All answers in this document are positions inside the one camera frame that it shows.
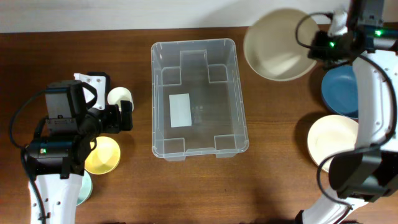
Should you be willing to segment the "beige plastic bowl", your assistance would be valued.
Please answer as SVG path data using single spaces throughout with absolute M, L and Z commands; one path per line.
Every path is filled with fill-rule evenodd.
M 291 81 L 304 76 L 317 64 L 307 57 L 308 49 L 295 39 L 297 24 L 306 15 L 298 9 L 278 9 L 247 29 L 244 56 L 258 75 L 277 82 Z

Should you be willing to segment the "cream plastic cup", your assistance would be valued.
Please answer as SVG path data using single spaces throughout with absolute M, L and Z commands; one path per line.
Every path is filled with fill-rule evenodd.
M 121 110 L 121 101 L 130 101 L 134 105 L 131 92 L 125 87 L 113 88 L 107 96 L 109 105 L 118 105 Z

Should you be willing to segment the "blue plastic bowl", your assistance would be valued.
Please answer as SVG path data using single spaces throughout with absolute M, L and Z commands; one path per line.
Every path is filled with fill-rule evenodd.
M 358 87 L 352 66 L 326 72 L 321 85 L 322 100 L 335 114 L 358 119 Z

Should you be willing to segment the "cream plastic bowl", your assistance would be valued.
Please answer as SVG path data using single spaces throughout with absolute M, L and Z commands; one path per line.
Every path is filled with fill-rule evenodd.
M 307 135 L 310 157 L 320 165 L 332 154 L 353 150 L 358 135 L 358 123 L 341 115 L 328 115 L 316 120 Z

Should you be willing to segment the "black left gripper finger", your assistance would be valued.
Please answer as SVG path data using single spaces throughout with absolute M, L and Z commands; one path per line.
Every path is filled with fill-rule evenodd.
M 131 130 L 132 128 L 132 103 L 128 100 L 121 100 L 121 130 Z
M 97 92 L 97 100 L 93 105 L 98 110 L 104 110 L 106 106 L 106 99 L 110 90 L 110 77 L 104 72 L 88 72 L 86 74 L 74 73 L 76 80 L 87 83 Z

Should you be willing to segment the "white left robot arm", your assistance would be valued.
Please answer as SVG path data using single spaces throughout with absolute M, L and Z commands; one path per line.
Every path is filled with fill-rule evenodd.
M 98 145 L 96 138 L 132 129 L 132 103 L 107 104 L 109 86 L 108 74 L 89 72 L 44 90 L 48 114 L 21 153 L 31 223 L 74 223 L 85 161 Z

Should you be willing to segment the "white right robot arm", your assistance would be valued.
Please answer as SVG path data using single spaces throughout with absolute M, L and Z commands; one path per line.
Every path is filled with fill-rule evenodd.
M 353 149 L 324 159 L 330 186 L 296 223 L 340 223 L 397 190 L 397 31 L 384 27 L 383 11 L 383 0 L 354 0 L 329 12 L 329 30 L 307 47 L 309 58 L 331 67 L 352 64 L 359 128 Z

